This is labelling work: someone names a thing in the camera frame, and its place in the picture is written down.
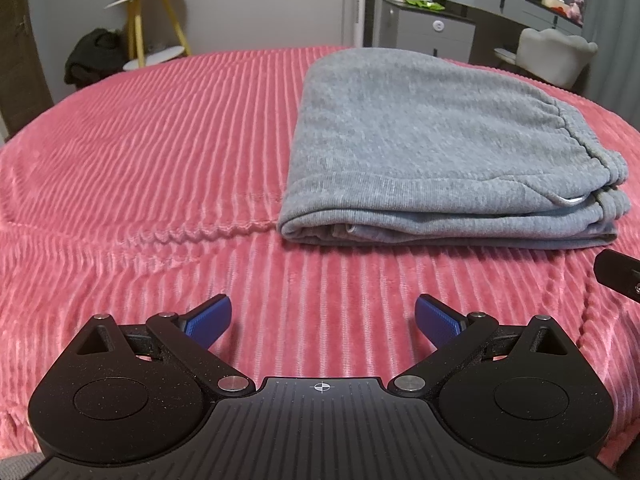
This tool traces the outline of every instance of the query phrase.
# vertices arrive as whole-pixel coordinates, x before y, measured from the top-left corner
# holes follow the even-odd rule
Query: chair seat
[[[494,48],[495,57],[510,65],[516,64],[516,55],[513,52],[509,52],[504,48]]]

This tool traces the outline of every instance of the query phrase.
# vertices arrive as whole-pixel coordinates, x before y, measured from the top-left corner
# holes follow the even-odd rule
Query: bed
[[[616,463],[640,432],[640,309],[595,281],[598,250],[338,249],[277,234],[303,78],[334,50],[227,52],[117,75],[0,150],[0,458],[36,449],[30,393],[96,312],[139,323],[225,292],[234,319],[212,351],[255,381],[386,382],[433,351],[412,321],[428,292],[503,324],[553,315],[612,395],[600,459]],[[638,132],[542,86],[628,161],[634,207],[612,248],[639,256]]]

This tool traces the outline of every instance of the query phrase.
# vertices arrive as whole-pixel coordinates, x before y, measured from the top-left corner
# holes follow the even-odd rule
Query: ribbed black surface
[[[315,386],[322,382],[330,387],[319,391]],[[269,379],[251,397],[220,402],[200,433],[169,455],[121,468],[86,468],[53,459],[30,478],[610,480],[613,476],[593,460],[553,469],[492,462],[452,439],[428,404],[394,397],[374,379]]]

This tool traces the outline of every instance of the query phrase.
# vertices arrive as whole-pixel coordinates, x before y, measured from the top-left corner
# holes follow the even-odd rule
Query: triangular cutout
[[[100,327],[91,330],[91,333],[82,343],[78,350],[78,355],[100,354],[109,351],[109,346],[100,333]]]
[[[548,328],[545,330],[536,352],[540,354],[566,355],[564,345],[556,337],[556,334]]]

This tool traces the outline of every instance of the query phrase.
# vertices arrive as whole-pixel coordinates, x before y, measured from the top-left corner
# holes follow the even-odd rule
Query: white chair
[[[526,28],[520,35],[518,52],[497,48],[496,57],[502,62],[526,70],[534,76],[570,90],[580,72],[598,52],[598,45],[581,36],[566,36],[548,28],[541,32]]]

